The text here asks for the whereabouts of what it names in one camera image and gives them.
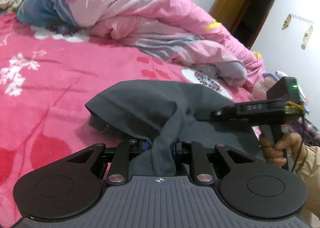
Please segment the round pad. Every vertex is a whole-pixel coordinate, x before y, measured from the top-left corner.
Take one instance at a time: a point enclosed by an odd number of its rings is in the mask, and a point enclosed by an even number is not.
[[[38,220],[63,220],[94,205],[102,193],[99,179],[82,164],[71,166],[62,165],[59,172],[45,166],[23,176],[13,189],[21,214]]]
[[[257,219],[282,219],[298,214],[307,199],[303,181],[264,161],[232,164],[221,180],[221,196],[235,211]]]
[[[59,197],[68,194],[73,189],[73,185],[72,179],[66,176],[54,175],[40,180],[36,189],[44,196]]]
[[[267,175],[251,178],[247,186],[252,193],[266,197],[277,196],[284,190],[284,184],[281,180]]]

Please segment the crosshair mark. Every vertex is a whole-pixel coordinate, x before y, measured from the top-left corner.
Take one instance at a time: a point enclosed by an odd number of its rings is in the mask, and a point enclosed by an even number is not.
[[[162,183],[162,182],[166,181],[162,177],[158,177],[157,179],[154,179],[154,180],[157,181],[158,183]]]

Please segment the finger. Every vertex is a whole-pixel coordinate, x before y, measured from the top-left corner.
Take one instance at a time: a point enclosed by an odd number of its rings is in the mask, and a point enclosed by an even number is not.
[[[262,148],[263,155],[269,159],[277,159],[283,157],[283,152],[275,148]]]
[[[288,156],[292,155],[292,149],[291,149],[291,147],[288,147],[288,148],[287,148],[287,155],[288,155]]]
[[[281,140],[275,145],[278,150],[283,150],[287,147],[292,148],[292,154],[296,156],[298,154],[302,139],[297,133],[285,134]]]
[[[286,158],[277,158],[277,159],[266,158],[266,162],[278,167],[282,167],[287,162],[287,159]]]
[[[262,148],[273,147],[273,143],[270,140],[268,140],[266,137],[264,137],[263,135],[260,135],[259,141],[260,141],[260,146]]]

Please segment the dark gray cloth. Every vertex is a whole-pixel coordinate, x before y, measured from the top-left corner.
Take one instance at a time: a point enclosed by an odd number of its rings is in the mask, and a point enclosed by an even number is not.
[[[131,160],[130,175],[166,176],[176,174],[172,147],[178,140],[194,140],[211,148],[224,143],[263,159],[246,120],[200,121],[195,117],[196,113],[202,120],[209,119],[211,111],[233,104],[199,84],[133,80],[102,91],[86,107],[94,117],[150,142],[151,150]]]

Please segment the white flower print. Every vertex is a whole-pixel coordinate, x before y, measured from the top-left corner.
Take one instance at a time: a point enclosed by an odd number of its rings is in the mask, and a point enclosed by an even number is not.
[[[9,67],[4,67],[0,69],[0,84],[6,84],[11,81],[6,90],[5,94],[10,96],[19,96],[22,92],[22,85],[26,80],[19,73],[22,68],[26,67],[28,70],[38,70],[40,65],[37,61],[34,61],[33,58],[31,60],[27,60],[23,57],[21,53],[17,56],[13,56],[12,59],[9,60]]]
[[[189,69],[189,68],[185,68],[185,69],[182,69],[182,74],[183,76],[189,80],[191,83],[195,83],[195,84],[201,84],[201,81],[199,81],[199,79],[195,76],[195,73],[197,72],[196,70],[194,69]],[[217,80],[214,80],[214,79],[210,79],[213,83],[215,83],[217,86],[219,86],[219,90],[215,90],[216,92],[222,94],[223,96],[225,96],[226,98],[229,98],[229,99],[233,99],[233,97],[229,94],[229,92],[222,86],[220,85],[220,83],[217,81]]]
[[[0,46],[5,46],[5,45],[7,45],[7,39],[8,39],[8,37],[11,36],[11,35],[12,35],[12,33],[7,34],[7,35],[4,37],[4,39],[2,40],[2,43],[0,43]]]
[[[33,53],[33,55],[35,55],[35,56],[42,57],[42,56],[44,56],[44,55],[47,54],[47,51],[45,51],[45,50],[38,50],[38,51],[33,51],[32,53]]]
[[[77,43],[77,42],[87,42],[89,41],[89,35],[85,30],[81,30],[75,33],[73,36],[62,34],[57,34],[55,32],[49,31],[44,27],[31,26],[31,29],[36,31],[35,38],[38,40],[44,40],[48,37],[52,37],[54,40],[66,40],[67,42]]]

